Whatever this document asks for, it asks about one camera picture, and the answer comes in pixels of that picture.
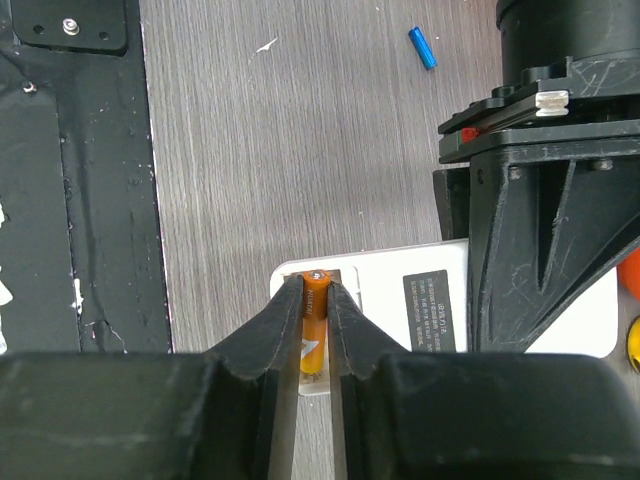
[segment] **screw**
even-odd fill
[[[77,35],[80,33],[80,26],[73,18],[65,18],[62,21],[62,29],[67,35]]]
[[[595,170],[596,172],[606,172],[607,170],[611,170],[613,168],[613,160],[611,160],[610,158],[595,160],[589,164],[589,168],[591,170]]]
[[[38,91],[38,87],[36,87],[33,82],[22,82],[22,91],[24,93],[36,93]]]
[[[509,167],[509,180],[520,180],[522,170],[519,167]]]

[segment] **wooden table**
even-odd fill
[[[142,2],[178,350],[258,312],[284,261],[439,240],[437,125],[500,85],[495,3]],[[640,313],[622,300],[621,338]],[[638,397],[624,350],[610,360]],[[333,478],[329,398],[298,413],[293,478]]]

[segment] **black label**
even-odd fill
[[[447,271],[407,275],[403,280],[411,350],[455,352]]]

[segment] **blue battery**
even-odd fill
[[[416,51],[418,52],[418,55],[420,55],[420,59],[427,70],[431,70],[438,65],[436,57],[431,51],[431,47],[420,31],[420,27],[414,27],[409,30],[409,38],[413,42],[413,46],[416,47]]]

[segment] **orange cylinder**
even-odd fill
[[[640,301],[640,249],[629,255],[618,266],[620,283]]]
[[[302,350],[300,370],[308,375],[320,373],[324,366],[327,336],[327,299],[331,274],[324,270],[305,272],[302,313]]]

